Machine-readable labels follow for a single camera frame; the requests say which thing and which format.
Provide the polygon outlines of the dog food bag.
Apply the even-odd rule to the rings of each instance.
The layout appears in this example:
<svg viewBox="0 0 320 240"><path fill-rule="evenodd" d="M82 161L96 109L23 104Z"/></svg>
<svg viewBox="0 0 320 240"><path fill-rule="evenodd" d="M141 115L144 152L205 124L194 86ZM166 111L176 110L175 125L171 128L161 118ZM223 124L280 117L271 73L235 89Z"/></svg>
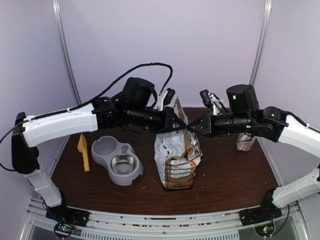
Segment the dog food bag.
<svg viewBox="0 0 320 240"><path fill-rule="evenodd" d="M190 189L202 155L196 134L187 129L157 134L154 160L163 188L166 191Z"/></svg>

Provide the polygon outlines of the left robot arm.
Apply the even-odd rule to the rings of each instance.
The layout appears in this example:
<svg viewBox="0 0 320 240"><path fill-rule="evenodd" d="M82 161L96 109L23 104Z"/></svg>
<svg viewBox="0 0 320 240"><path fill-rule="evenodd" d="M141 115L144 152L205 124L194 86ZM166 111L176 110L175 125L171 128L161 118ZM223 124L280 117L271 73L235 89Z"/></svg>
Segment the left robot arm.
<svg viewBox="0 0 320 240"><path fill-rule="evenodd" d="M88 103L43 115L17 114L11 136L14 171L24 175L61 222L72 218L62 192L38 162L38 145L78 133L137 126L154 134L183 130L186 124L169 107L175 91L157 95L155 85L139 77L127 79L113 97L96 96Z"/></svg>

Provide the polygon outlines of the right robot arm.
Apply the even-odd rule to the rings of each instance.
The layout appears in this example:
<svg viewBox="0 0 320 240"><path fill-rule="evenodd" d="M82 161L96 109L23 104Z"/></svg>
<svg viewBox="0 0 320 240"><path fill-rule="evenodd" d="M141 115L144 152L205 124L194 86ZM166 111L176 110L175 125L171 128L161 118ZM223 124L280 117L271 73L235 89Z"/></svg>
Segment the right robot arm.
<svg viewBox="0 0 320 240"><path fill-rule="evenodd" d="M226 90L230 112L215 115L206 112L187 125L187 130L212 138L234 133L247 133L274 143L288 144L316 157L320 155L320 132L289 111L274 106L259 108L255 89L250 84L238 84ZM320 191L320 169L285 186L265 192L256 210L259 220L268 220L276 208L283 208L297 200Z"/></svg>

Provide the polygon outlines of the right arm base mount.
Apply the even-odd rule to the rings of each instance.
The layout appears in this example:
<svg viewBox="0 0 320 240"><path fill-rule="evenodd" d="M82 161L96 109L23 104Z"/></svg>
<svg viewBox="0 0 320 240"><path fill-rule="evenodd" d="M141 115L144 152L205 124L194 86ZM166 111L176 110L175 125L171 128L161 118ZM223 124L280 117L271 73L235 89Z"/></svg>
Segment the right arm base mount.
<svg viewBox="0 0 320 240"><path fill-rule="evenodd" d="M239 217L242 226L255 225L282 216L281 209L275 206L258 206L247 208L239 212Z"/></svg>

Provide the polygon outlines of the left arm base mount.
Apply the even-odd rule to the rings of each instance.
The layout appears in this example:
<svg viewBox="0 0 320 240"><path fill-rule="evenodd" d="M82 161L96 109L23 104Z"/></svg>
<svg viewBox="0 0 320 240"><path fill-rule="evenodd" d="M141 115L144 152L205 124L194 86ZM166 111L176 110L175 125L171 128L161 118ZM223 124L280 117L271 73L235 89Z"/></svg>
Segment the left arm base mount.
<svg viewBox="0 0 320 240"><path fill-rule="evenodd" d="M90 213L86 210L70 208L64 205L48 207L45 216L58 223L71 227L86 227Z"/></svg>

